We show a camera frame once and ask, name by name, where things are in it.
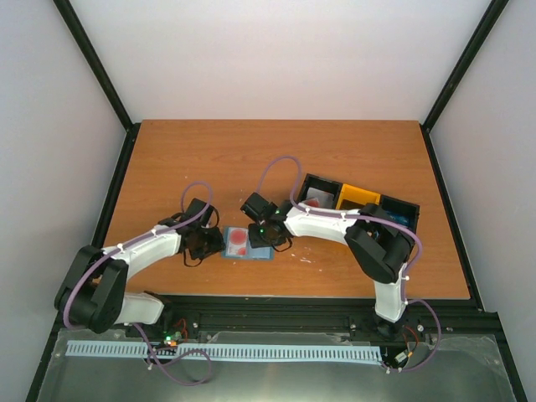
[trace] black metal frame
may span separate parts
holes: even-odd
[[[523,386],[521,385],[499,317],[496,313],[483,311],[482,300],[430,139],[430,132],[433,126],[439,119],[463,75],[476,57],[478,50],[481,48],[507,3],[508,0],[492,0],[490,2],[487,11],[482,16],[475,32],[457,61],[435,104],[432,106],[429,115],[421,125],[421,130],[471,296],[469,300],[438,300],[431,301],[430,304],[438,314],[444,331],[452,331],[453,333],[459,334],[491,334],[497,339],[497,344],[507,368],[516,398],[518,401],[526,401],[527,397],[523,391]],[[111,217],[136,143],[140,124],[133,124],[131,122],[70,1],[54,0],[54,4],[64,18],[82,54],[85,56],[126,131],[123,148],[121,149],[116,170],[111,180],[111,185],[106,195],[106,201],[92,241],[94,246],[101,247],[104,244],[106,233],[110,226]],[[173,308],[179,310],[188,318],[189,331],[194,336],[200,332],[211,333],[222,330],[347,332],[348,336],[354,340],[366,340],[379,346],[389,346],[392,344],[381,338],[376,338],[370,333],[355,332],[351,329],[353,322],[360,322],[364,317],[370,315],[374,307],[373,299],[244,298],[232,296],[166,297],[171,301]],[[422,319],[425,327],[434,327],[433,321],[423,307],[412,306],[412,312]],[[57,332],[60,328],[61,320],[60,317],[57,317],[41,363],[35,374],[32,387],[28,393],[27,401],[38,398],[40,385],[43,381],[55,339],[57,338]]]

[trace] wooden tabletop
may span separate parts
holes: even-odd
[[[180,210],[194,180],[214,190],[220,226],[247,227],[240,212],[265,166],[283,154],[304,173],[420,205],[417,235],[424,254],[411,272],[408,296],[468,298],[445,210],[417,121],[144,121],[126,172],[106,245],[129,240]],[[268,174],[261,193],[278,204],[296,177],[291,161]],[[203,188],[192,197],[207,198]],[[129,291],[236,296],[374,297],[373,282],[349,248],[297,238],[272,261],[213,255],[196,268],[176,255],[128,283]]]

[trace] robotic arm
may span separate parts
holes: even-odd
[[[248,228],[252,247],[275,248],[298,236],[347,245],[363,272],[374,281],[376,314],[389,322],[397,322],[406,306],[403,272],[415,242],[393,227],[374,222],[375,219],[393,221],[376,204],[349,211],[305,204],[298,204],[298,207],[289,201],[278,207],[258,193],[251,194],[241,210],[255,222]],[[357,215],[363,219],[353,218]]]
[[[206,211],[190,224],[169,230],[196,216],[205,206],[205,202],[194,198],[184,213],[160,221],[149,232],[139,236],[139,241],[131,240],[125,243],[128,245],[134,241],[133,245],[123,247],[119,244],[119,252],[113,253],[89,276],[69,304],[68,300],[82,276],[96,261],[116,250],[115,246],[105,249],[92,245],[82,247],[56,295],[56,309],[60,312],[69,309],[70,321],[96,333],[104,332],[119,323],[157,322],[162,314],[162,301],[147,293],[125,293],[126,283],[138,272],[172,255],[183,253],[186,261],[188,252],[193,260],[202,261],[220,252],[224,248],[224,240],[217,224],[211,228],[207,227],[211,215],[217,214],[217,210],[212,206],[208,206]]]

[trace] gray floor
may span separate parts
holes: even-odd
[[[117,334],[108,334],[108,338]],[[451,337],[425,368],[387,375],[380,367],[348,363],[214,362],[206,384],[182,387],[142,359],[63,356],[67,339],[87,334],[65,332],[58,340],[39,401],[514,401],[497,345],[488,337]],[[333,336],[264,335],[262,340],[335,343]],[[253,343],[259,338],[227,333],[217,343]],[[426,352],[426,346],[420,349]],[[201,378],[206,363],[187,361],[170,372],[182,379]]]

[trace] white wall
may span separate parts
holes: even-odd
[[[52,1],[0,4],[0,389],[21,401],[123,131]]]
[[[432,131],[487,310],[536,400],[536,3],[510,2]]]
[[[73,1],[135,120],[422,120],[488,4]]]

